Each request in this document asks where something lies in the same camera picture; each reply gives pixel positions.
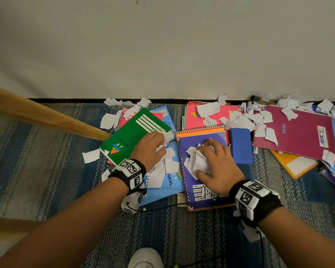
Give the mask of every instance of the striped carpet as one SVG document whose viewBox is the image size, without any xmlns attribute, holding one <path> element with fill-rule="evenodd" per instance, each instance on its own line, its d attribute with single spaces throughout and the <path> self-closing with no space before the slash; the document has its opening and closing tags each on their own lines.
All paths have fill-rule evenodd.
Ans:
<svg viewBox="0 0 335 268">
<path fill-rule="evenodd" d="M 99 127 L 104 113 L 119 106 L 94 103 L 45 104 L 68 116 Z M 161 104 L 152 104 L 157 108 Z M 167 106 L 175 127 L 181 129 L 184 105 Z M 107 161 L 84 164 L 82 152 L 100 142 L 0 117 L 0 217 L 46 220 L 100 182 Z M 246 177 L 258 179 L 278 191 L 282 203 L 322 234 L 335 240 L 335 188 L 314 169 L 299 180 L 290 178 L 268 150 L 255 155 L 255 163 L 241 167 Z M 175 196 L 146 206 L 162 207 Z M 224 208 L 231 216 L 234 208 Z M 156 249 L 165 267 L 189 264 L 223 255 L 196 267 L 260 267 L 260 244 L 249 243 L 214 210 L 189 213 L 173 207 L 131 215 L 118 212 L 84 267 L 126 267 L 139 248 Z M 0 256 L 13 242 L 0 243 Z M 265 267 L 284 267 L 264 239 Z"/>
</svg>

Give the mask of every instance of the white shoe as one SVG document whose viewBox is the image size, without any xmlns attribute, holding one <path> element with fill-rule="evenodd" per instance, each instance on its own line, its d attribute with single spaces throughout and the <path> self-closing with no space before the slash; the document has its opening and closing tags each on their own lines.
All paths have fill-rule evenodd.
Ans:
<svg viewBox="0 0 335 268">
<path fill-rule="evenodd" d="M 159 253 L 150 247 L 138 249 L 131 256 L 128 268 L 164 268 Z"/>
</svg>

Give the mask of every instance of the wooden leg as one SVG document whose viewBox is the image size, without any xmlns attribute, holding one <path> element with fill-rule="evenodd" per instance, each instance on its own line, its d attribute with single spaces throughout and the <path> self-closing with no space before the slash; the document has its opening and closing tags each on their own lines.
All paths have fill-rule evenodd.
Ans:
<svg viewBox="0 0 335 268">
<path fill-rule="evenodd" d="M 50 127 L 101 141 L 110 134 L 60 112 L 0 88 L 0 114 L 11 119 Z"/>
<path fill-rule="evenodd" d="M 0 218 L 0 242 L 23 238 L 42 221 Z"/>
</svg>

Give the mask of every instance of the yellow notebook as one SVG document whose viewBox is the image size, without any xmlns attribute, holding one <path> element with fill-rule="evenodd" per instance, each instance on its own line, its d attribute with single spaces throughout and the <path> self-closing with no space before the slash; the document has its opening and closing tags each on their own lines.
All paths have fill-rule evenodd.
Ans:
<svg viewBox="0 0 335 268">
<path fill-rule="evenodd" d="M 308 157 L 290 153 L 278 153 L 272 149 L 270 151 L 281 164 L 281 166 L 289 173 L 289 175 L 295 179 L 298 179 L 300 176 L 317 166 L 319 163 L 319 161 Z"/>
</svg>

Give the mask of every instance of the blue eraser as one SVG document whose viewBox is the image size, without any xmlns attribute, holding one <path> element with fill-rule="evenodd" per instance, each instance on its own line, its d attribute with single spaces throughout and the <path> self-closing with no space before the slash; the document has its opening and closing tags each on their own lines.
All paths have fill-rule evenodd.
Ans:
<svg viewBox="0 0 335 268">
<path fill-rule="evenodd" d="M 253 163 L 253 147 L 249 129 L 229 129 L 231 153 L 236 164 Z"/>
</svg>

